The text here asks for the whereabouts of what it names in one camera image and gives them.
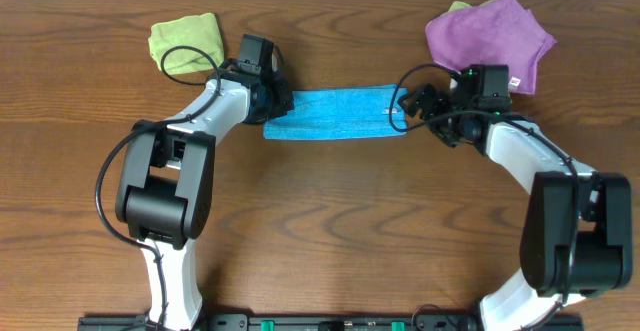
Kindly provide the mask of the blue microfiber cloth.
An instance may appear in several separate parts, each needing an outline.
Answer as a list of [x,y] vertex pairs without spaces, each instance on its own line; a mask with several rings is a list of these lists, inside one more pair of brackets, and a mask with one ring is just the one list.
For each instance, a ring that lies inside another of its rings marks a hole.
[[407,126],[404,111],[391,106],[394,84],[295,91],[294,109],[268,121],[263,136],[271,140],[329,141],[398,136]]

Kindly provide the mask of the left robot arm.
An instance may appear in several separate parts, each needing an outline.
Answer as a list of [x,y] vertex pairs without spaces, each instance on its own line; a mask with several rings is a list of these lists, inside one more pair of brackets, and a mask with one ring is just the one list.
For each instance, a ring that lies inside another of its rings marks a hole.
[[281,51],[259,36],[244,35],[237,57],[214,64],[201,86],[177,114],[137,122],[123,144],[115,214],[145,259],[149,329],[190,330],[200,316],[195,243],[211,210],[218,144],[239,124],[294,108]]

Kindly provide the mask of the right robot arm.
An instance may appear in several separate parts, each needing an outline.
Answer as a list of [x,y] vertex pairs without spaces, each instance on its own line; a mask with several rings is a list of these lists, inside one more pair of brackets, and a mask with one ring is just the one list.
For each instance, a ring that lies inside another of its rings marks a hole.
[[632,191],[619,173],[575,160],[531,118],[513,112],[509,69],[447,72],[448,91],[424,84],[391,96],[443,144],[472,145],[527,192],[520,267],[452,322],[456,330],[539,330],[566,307],[626,287],[633,274]]

